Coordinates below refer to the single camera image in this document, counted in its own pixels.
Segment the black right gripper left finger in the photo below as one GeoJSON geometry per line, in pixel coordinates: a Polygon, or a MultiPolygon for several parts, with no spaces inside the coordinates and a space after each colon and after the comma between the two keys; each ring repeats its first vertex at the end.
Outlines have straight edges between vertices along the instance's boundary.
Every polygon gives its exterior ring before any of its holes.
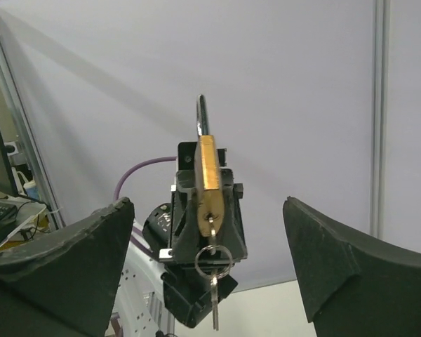
{"type": "Polygon", "coordinates": [[[134,216],[124,197],[0,252],[0,336],[104,336],[134,216]]]}

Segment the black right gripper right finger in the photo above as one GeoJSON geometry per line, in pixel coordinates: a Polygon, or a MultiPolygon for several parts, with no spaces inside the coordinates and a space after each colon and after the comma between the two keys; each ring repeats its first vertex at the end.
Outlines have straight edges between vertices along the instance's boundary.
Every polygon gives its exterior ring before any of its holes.
{"type": "Polygon", "coordinates": [[[421,253],[342,224],[295,197],[283,221],[317,336],[421,336],[421,253]]]}

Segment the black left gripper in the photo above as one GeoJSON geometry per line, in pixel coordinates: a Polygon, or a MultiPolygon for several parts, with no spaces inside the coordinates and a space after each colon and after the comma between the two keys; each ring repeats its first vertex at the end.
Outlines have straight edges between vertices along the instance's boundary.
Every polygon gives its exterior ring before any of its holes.
{"type": "MultiPolygon", "coordinates": [[[[171,193],[171,229],[167,245],[169,252],[164,263],[166,272],[162,276],[166,309],[189,328],[196,327],[212,311],[210,282],[200,276],[194,267],[196,254],[208,245],[208,240],[201,236],[197,223],[193,161],[195,148],[195,142],[183,142],[178,145],[175,190],[171,193]]],[[[224,149],[218,150],[218,158],[225,213],[217,233],[217,244],[229,249],[233,266],[248,256],[240,208],[243,185],[234,182],[233,172],[226,166],[224,149]]],[[[207,274],[212,269],[212,262],[215,262],[219,269],[229,265],[229,259],[223,252],[217,251],[215,257],[212,257],[209,251],[201,254],[199,265],[207,274]]],[[[228,297],[237,284],[229,275],[219,279],[219,300],[228,297]]]]}

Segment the silver key pair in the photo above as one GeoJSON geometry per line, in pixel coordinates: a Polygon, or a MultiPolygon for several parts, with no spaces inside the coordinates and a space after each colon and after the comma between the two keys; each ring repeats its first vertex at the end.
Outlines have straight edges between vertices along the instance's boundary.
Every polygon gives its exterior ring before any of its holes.
{"type": "Polygon", "coordinates": [[[218,294],[218,280],[226,277],[229,274],[229,271],[232,268],[232,255],[231,252],[222,245],[217,244],[217,230],[214,225],[214,217],[211,215],[208,215],[206,218],[206,221],[208,222],[208,229],[210,236],[208,237],[208,245],[203,247],[195,256],[194,259],[194,267],[196,271],[199,273],[200,276],[207,279],[210,282],[210,301],[211,301],[211,309],[212,309],[212,319],[213,319],[213,330],[219,331],[220,325],[219,325],[219,312],[218,312],[218,303],[219,303],[219,294],[218,294]],[[221,271],[219,267],[215,264],[215,262],[212,262],[210,266],[212,267],[209,274],[204,272],[200,265],[199,265],[199,259],[201,257],[201,254],[203,252],[209,251],[210,255],[212,257],[215,257],[217,251],[223,252],[227,255],[229,259],[229,265],[227,267],[221,267],[221,271]]]}

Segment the long-shackle brass padlock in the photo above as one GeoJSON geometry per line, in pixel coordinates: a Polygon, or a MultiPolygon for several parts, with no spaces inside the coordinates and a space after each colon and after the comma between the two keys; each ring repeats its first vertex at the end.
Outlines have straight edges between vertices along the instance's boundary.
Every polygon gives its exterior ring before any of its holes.
{"type": "Polygon", "coordinates": [[[206,99],[196,99],[197,144],[194,155],[194,174],[197,193],[197,223],[203,237],[211,230],[220,230],[225,212],[220,163],[215,138],[208,121],[206,99]]]}

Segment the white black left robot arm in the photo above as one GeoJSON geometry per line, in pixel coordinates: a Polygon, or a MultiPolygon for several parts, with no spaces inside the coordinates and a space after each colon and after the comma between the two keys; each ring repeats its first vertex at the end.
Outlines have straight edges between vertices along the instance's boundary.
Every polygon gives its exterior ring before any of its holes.
{"type": "Polygon", "coordinates": [[[203,136],[180,143],[173,161],[170,200],[133,226],[112,314],[121,336],[163,335],[140,280],[179,323],[193,329],[210,317],[218,331],[219,305],[237,285],[232,268],[248,256],[243,185],[234,180],[226,149],[203,136]]]}

